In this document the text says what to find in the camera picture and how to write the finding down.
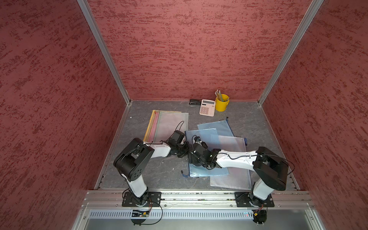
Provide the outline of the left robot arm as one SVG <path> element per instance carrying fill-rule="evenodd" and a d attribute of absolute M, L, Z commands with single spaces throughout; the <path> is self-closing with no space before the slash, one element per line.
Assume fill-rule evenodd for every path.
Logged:
<path fill-rule="evenodd" d="M 170 156 L 182 158 L 188 151 L 189 143 L 181 137 L 159 143 L 147 143 L 135 138 L 115 158 L 113 165 L 126 180 L 136 204 L 144 206 L 149 200 L 149 189 L 142 174 L 150 159 Z"/>

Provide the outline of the yellow mesh document bag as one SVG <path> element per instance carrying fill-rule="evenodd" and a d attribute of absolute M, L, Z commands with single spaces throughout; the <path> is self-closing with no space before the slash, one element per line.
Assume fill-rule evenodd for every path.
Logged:
<path fill-rule="evenodd" d="M 144 142 L 148 142 L 148 135 L 149 135 L 149 131 L 150 131 L 150 124 L 152 122 L 152 118 L 153 118 L 153 113 L 154 113 L 155 110 L 152 110 L 152 113 L 151 113 L 151 116 L 150 116 L 150 119 L 149 119 L 149 124 L 147 126 L 147 129 L 146 129 L 146 132 L 145 132 L 145 135 L 144 135 L 144 139 L 143 141 Z M 168 113 L 178 113 L 178 111 L 163 111 L 163 110 L 156 110 L 156 111 L 160 111 L 161 112 L 168 112 Z"/>

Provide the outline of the clear white mesh document bag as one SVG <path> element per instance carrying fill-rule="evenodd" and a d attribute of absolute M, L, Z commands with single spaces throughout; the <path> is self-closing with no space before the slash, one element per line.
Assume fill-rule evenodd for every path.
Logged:
<path fill-rule="evenodd" d="M 220 149 L 246 152 L 246 145 L 243 138 L 219 136 Z M 240 168 L 227 168 L 227 175 L 211 176 L 210 185 L 235 190 L 251 190 L 252 183 L 250 171 Z"/>

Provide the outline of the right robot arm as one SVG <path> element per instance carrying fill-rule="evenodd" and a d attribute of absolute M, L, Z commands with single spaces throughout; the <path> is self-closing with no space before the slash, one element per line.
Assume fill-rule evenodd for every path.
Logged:
<path fill-rule="evenodd" d="M 205 143 L 195 143 L 189 148 L 190 164 L 208 170 L 215 168 L 240 168 L 255 172 L 259 179 L 247 195 L 250 205 L 259 207 L 270 198 L 273 191 L 285 191 L 289 162 L 266 147 L 256 151 L 234 152 L 223 149 L 208 150 Z"/>

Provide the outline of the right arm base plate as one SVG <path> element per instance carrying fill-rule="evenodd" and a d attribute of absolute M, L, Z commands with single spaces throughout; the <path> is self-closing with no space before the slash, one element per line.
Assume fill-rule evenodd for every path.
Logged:
<path fill-rule="evenodd" d="M 261 200 L 253 195 L 250 195 L 250 192 L 235 192 L 235 202 L 238 208 L 274 208 L 275 204 L 271 194 L 267 197 L 266 200 Z"/>

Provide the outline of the green mesh document bag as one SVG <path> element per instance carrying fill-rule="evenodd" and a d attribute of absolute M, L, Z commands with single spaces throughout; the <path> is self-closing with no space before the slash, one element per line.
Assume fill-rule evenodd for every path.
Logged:
<path fill-rule="evenodd" d="M 167 140 L 176 130 L 185 132 L 188 130 L 189 113 L 161 111 L 152 142 L 158 143 Z"/>

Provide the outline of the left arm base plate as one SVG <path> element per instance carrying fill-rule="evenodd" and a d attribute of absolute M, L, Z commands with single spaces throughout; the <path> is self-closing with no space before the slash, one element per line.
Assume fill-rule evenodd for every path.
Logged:
<path fill-rule="evenodd" d="M 136 197 L 132 192 L 125 192 L 122 196 L 122 207 L 159 207 L 161 202 L 161 192 L 145 192 L 142 197 Z"/>

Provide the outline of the pink mesh document bag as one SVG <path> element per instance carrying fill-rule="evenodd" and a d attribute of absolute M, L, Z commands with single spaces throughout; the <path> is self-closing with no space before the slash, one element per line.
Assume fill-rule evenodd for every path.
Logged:
<path fill-rule="evenodd" d="M 155 110 L 154 113 L 153 113 L 152 122 L 150 124 L 150 130 L 149 130 L 150 132 L 149 132 L 149 135 L 148 135 L 148 141 L 149 142 L 154 142 L 159 115 L 160 115 L 160 111 Z"/>

